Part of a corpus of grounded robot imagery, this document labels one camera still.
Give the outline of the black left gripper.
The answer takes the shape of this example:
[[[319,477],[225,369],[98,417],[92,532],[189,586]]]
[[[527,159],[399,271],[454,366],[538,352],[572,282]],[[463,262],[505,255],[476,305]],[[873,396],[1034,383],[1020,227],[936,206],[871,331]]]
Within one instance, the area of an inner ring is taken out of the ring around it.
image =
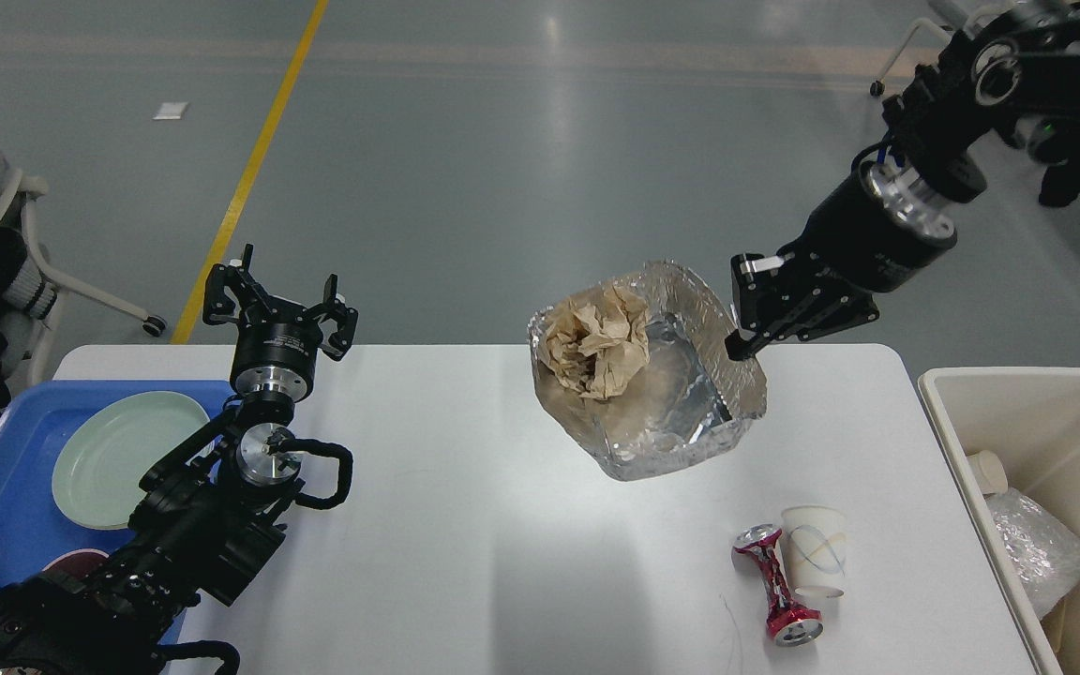
[[[312,393],[318,351],[341,362],[354,342],[359,312],[338,293],[338,275],[324,282],[313,307],[266,293],[251,274],[253,244],[231,264],[211,266],[202,300],[202,323],[237,325],[229,384],[237,394],[274,390],[299,402]]]

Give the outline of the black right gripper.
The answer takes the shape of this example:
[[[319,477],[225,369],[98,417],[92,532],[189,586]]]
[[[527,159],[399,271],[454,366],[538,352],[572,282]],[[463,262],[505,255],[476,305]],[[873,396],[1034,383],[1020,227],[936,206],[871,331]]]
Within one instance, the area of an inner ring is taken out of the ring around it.
[[[865,161],[820,204],[777,255],[731,260],[735,329],[728,357],[745,362],[775,341],[813,340],[879,315],[876,293],[895,291],[955,248],[946,198],[912,168]]]

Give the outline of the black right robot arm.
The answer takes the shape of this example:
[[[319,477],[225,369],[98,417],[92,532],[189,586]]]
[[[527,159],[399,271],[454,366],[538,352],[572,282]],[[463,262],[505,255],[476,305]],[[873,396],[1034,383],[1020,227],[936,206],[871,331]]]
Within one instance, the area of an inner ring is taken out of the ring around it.
[[[734,362],[878,320],[891,293],[955,247],[948,206],[982,195],[969,147],[995,133],[1047,168],[1042,205],[1080,195],[1080,1],[1020,1],[957,25],[933,64],[882,102],[883,137],[774,255],[731,261]]]

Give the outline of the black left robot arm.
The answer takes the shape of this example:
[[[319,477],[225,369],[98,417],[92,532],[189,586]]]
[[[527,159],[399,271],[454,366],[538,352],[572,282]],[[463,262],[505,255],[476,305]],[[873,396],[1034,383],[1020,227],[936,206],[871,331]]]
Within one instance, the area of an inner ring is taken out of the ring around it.
[[[94,571],[35,573],[0,589],[0,671],[35,674],[158,674],[174,661],[214,658],[235,674],[229,642],[164,644],[203,595],[232,604],[286,538],[289,507],[329,510],[351,491],[354,457],[341,444],[289,430],[312,393],[318,355],[338,362],[354,340],[357,311],[324,283],[312,307],[267,293],[251,274],[253,248],[216,264],[202,320],[237,326],[229,384],[214,418],[147,465],[129,516],[133,538]]]

